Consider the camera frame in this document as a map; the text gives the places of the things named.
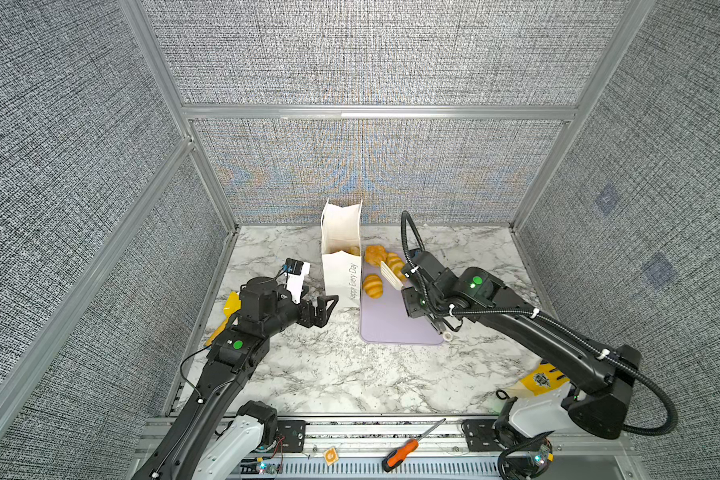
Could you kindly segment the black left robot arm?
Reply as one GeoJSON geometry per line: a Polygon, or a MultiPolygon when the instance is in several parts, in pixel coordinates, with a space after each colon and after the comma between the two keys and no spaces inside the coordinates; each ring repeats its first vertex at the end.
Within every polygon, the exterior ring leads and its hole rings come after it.
{"type": "Polygon", "coordinates": [[[270,339],[296,323],[323,328],[339,301],[324,295],[316,303],[294,302],[287,287],[256,277],[241,287],[240,308],[211,342],[193,393],[136,479],[190,479],[215,437],[227,408],[270,350],[270,339]]]}

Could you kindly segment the small round striped roll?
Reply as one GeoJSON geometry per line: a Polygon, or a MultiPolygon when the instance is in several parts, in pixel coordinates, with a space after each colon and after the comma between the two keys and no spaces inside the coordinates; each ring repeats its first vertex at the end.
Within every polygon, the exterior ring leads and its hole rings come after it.
{"type": "Polygon", "coordinates": [[[371,299],[379,299],[384,294],[383,281],[377,274],[367,275],[363,280],[362,288],[366,295],[371,299]]]}

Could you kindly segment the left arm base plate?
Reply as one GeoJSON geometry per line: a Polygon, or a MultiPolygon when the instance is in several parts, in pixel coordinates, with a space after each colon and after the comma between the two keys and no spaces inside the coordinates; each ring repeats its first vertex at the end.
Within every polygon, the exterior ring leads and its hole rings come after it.
{"type": "Polygon", "coordinates": [[[279,420],[273,439],[264,442],[257,452],[265,456],[280,453],[302,453],[306,440],[307,422],[304,420],[279,420]]]}

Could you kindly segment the white printed paper bag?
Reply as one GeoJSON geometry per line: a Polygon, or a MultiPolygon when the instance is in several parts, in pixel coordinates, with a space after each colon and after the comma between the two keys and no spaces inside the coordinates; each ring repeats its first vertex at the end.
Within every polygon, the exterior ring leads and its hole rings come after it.
{"type": "Polygon", "coordinates": [[[321,215],[321,255],[325,292],[338,295],[338,308],[360,306],[360,255],[353,255],[353,247],[360,249],[360,217],[362,204],[346,207],[327,201],[321,215]]]}

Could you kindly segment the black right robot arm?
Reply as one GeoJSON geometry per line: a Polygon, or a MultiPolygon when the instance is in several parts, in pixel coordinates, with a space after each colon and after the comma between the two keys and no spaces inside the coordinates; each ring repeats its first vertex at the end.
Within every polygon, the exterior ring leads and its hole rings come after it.
{"type": "Polygon", "coordinates": [[[469,320],[494,329],[520,343],[558,368],[579,391],[582,400],[564,403],[573,423],[604,439],[621,432],[661,436],[677,426],[674,402],[640,369],[640,353],[628,345],[613,349],[587,339],[549,314],[536,309],[488,271],[470,267],[455,275],[422,242],[411,248],[408,239],[421,235],[408,211],[401,214],[404,276],[414,298],[407,301],[411,317],[431,320],[469,320]],[[659,426],[629,425],[626,415],[635,383],[643,384],[661,402],[666,418],[659,426]]]}

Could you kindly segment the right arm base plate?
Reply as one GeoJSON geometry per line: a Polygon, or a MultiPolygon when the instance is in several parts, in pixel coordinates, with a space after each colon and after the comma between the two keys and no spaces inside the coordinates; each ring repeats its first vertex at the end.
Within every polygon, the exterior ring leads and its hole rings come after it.
{"type": "Polygon", "coordinates": [[[499,418],[467,419],[461,422],[470,452],[500,452],[529,440],[505,420],[499,418]]]}

